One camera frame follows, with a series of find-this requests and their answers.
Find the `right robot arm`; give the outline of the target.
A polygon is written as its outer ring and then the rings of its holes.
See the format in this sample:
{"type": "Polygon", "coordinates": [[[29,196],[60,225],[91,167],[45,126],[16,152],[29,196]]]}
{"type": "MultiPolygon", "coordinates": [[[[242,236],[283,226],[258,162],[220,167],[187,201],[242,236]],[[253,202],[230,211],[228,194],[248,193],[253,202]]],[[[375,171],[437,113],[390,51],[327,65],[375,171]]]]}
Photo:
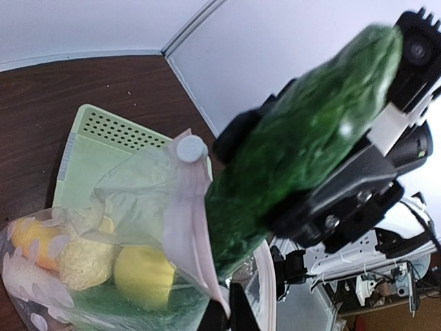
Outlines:
{"type": "Polygon", "coordinates": [[[292,84],[283,97],[239,114],[215,140],[225,164],[205,195],[214,263],[230,272],[267,232],[302,248],[341,251],[374,231],[376,250],[402,257],[428,243],[383,224],[404,194],[397,178],[433,152],[427,124],[407,129],[386,154],[366,138],[384,92],[352,85],[326,94],[292,84]]]}

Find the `dark green cucumber toy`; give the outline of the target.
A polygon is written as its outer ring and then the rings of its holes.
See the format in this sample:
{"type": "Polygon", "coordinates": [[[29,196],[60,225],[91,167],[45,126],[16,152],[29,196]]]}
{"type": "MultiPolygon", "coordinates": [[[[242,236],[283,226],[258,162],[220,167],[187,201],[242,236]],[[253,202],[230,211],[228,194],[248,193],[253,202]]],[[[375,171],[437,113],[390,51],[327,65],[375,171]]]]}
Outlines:
{"type": "Polygon", "coordinates": [[[299,77],[239,143],[205,195],[219,277],[265,239],[272,208],[318,187],[371,127],[396,76],[402,42],[396,26],[367,26],[299,77]]]}

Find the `orange mango toy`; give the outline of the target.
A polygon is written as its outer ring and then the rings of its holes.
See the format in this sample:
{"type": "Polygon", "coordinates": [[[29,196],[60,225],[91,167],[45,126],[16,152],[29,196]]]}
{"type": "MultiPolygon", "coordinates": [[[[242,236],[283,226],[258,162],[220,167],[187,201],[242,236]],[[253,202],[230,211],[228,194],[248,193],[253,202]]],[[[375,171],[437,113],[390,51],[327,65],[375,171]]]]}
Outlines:
{"type": "Polygon", "coordinates": [[[14,247],[22,248],[22,255],[29,258],[33,247],[33,241],[39,241],[37,253],[37,265],[46,270],[59,273],[59,264],[56,259],[50,258],[50,242],[58,236],[66,233],[60,226],[44,227],[42,221],[34,218],[21,218],[13,221],[7,229],[8,240],[14,247]]]}

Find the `green bok choy toy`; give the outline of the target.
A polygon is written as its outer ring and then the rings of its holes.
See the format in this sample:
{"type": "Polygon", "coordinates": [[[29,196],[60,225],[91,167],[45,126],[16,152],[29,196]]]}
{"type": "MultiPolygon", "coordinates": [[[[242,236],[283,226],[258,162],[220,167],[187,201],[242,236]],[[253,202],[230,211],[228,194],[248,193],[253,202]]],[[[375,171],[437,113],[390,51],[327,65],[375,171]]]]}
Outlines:
{"type": "Polygon", "coordinates": [[[209,303],[182,277],[159,310],[146,310],[125,299],[113,280],[70,295],[74,307],[69,313],[80,330],[197,330],[209,303]]]}

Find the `clear zip top bag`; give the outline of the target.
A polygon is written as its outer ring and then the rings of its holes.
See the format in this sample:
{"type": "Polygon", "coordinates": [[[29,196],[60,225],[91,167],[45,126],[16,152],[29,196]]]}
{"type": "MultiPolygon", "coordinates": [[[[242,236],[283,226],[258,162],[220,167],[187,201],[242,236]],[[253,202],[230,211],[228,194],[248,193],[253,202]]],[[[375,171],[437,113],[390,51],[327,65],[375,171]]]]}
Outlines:
{"type": "MultiPolygon", "coordinates": [[[[186,130],[164,148],[143,148],[104,174],[88,207],[53,207],[22,218],[63,228],[66,235],[50,242],[50,258],[57,262],[73,239],[115,246],[118,252],[107,281],[114,282],[114,264],[125,246],[162,250],[176,268],[172,290],[177,289],[178,278],[184,278],[209,302],[219,302],[228,320],[230,283],[239,283],[260,330],[275,330],[275,271],[265,239],[226,277],[216,273],[205,216],[205,193],[211,182],[207,146],[186,130]]],[[[59,273],[37,265],[39,241],[31,243],[26,258],[22,248],[8,240],[7,229],[1,233],[1,279],[28,328],[80,330],[69,313],[74,290],[62,284],[59,273]]]]}

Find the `pale yellow bumpy fruit toy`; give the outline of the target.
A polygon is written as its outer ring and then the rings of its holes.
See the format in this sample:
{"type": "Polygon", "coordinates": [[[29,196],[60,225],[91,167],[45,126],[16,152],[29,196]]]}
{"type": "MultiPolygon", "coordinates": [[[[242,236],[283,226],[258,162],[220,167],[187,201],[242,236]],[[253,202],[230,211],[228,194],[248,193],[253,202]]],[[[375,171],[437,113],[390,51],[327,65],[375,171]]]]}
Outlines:
{"type": "Polygon", "coordinates": [[[113,245],[73,239],[58,256],[62,284],[82,291],[105,283],[112,276],[117,252],[113,245]]]}

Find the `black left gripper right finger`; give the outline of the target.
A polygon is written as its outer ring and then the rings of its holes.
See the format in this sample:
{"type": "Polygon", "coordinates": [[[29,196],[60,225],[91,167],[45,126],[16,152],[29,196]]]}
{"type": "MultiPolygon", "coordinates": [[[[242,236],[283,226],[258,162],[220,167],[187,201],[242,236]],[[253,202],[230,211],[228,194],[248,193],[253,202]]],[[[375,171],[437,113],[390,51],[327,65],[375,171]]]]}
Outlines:
{"type": "Polygon", "coordinates": [[[232,331],[260,331],[241,284],[230,283],[229,305],[231,309],[229,326],[232,331]]]}

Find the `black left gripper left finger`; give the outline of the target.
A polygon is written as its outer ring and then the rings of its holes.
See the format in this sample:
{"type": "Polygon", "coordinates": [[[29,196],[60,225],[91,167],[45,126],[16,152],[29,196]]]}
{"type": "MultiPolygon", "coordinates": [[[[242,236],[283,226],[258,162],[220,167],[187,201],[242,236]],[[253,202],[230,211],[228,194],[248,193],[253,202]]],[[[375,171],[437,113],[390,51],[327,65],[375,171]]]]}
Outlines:
{"type": "Polygon", "coordinates": [[[226,331],[229,327],[229,320],[222,305],[211,300],[201,319],[198,331],[226,331]]]}

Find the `green lime toy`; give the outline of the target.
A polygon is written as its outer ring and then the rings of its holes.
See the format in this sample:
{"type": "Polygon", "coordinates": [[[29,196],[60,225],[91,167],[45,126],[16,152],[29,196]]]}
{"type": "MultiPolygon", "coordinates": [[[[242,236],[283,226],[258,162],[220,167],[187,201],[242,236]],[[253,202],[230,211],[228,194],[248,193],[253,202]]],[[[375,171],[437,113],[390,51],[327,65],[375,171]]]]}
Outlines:
{"type": "Polygon", "coordinates": [[[119,293],[144,310],[167,307],[176,268],[162,250],[147,245],[125,246],[114,264],[119,293]]]}

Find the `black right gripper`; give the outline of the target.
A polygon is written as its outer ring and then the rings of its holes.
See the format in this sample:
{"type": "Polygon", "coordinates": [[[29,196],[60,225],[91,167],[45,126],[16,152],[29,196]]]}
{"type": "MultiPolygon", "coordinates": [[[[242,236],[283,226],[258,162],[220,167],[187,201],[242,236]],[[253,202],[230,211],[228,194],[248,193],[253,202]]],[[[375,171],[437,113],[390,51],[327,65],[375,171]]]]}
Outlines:
{"type": "MultiPolygon", "coordinates": [[[[227,125],[213,145],[224,166],[236,154],[239,143],[286,91],[258,108],[236,115],[227,125]]],[[[392,164],[367,140],[366,134],[318,187],[290,194],[269,211],[266,216],[269,233],[293,239],[306,248],[324,242],[332,252],[338,248],[331,239],[333,233],[344,239],[352,236],[342,225],[350,222],[365,204],[362,194],[377,194],[396,177],[392,164]]]]}

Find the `green plastic basket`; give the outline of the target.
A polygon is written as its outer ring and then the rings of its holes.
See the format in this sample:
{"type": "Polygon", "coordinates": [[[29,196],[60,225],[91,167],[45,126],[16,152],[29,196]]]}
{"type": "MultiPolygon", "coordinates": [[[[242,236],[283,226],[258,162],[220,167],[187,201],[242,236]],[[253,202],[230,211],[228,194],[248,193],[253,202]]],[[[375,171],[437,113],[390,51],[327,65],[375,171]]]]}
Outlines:
{"type": "Polygon", "coordinates": [[[141,148],[171,139],[91,104],[79,107],[66,141],[52,206],[85,208],[96,182],[141,148]]]}

